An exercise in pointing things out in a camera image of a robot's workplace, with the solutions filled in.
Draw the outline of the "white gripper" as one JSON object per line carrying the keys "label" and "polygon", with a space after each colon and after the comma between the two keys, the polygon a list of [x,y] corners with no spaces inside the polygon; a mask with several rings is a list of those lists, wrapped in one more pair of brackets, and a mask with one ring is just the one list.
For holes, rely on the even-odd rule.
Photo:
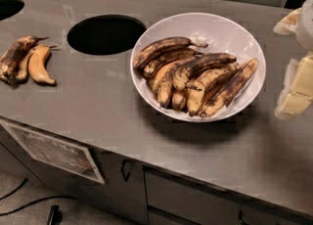
{"label": "white gripper", "polygon": [[[273,28],[281,35],[294,34],[306,50],[313,50],[313,0],[306,0],[301,9],[295,9]],[[275,108],[275,117],[289,120],[301,115],[313,103],[313,55],[308,54],[300,61],[291,59],[287,66],[284,89]]]}

